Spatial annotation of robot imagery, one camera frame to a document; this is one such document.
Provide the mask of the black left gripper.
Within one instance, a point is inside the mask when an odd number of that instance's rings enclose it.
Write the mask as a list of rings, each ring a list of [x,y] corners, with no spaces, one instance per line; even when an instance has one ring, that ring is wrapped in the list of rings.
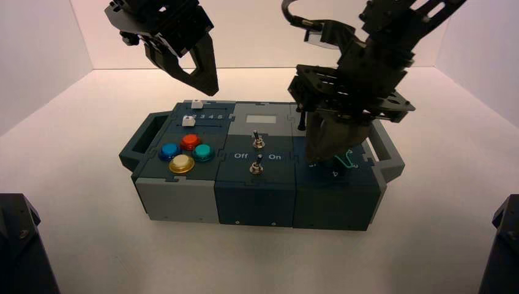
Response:
[[[219,91],[209,35],[214,25],[199,1],[110,1],[104,12],[127,46],[145,42],[148,60],[169,76],[208,96]],[[178,61],[189,51],[195,63],[191,73]]]

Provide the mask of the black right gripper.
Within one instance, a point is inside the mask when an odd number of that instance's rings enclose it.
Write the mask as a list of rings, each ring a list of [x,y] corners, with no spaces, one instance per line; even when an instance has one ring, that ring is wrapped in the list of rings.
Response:
[[[300,111],[330,113],[339,122],[319,113],[307,116],[305,158],[329,160],[361,144],[369,124],[356,122],[383,119],[399,123],[415,111],[396,87],[413,62],[413,53],[376,42],[343,39],[336,68],[299,64],[288,91]]]

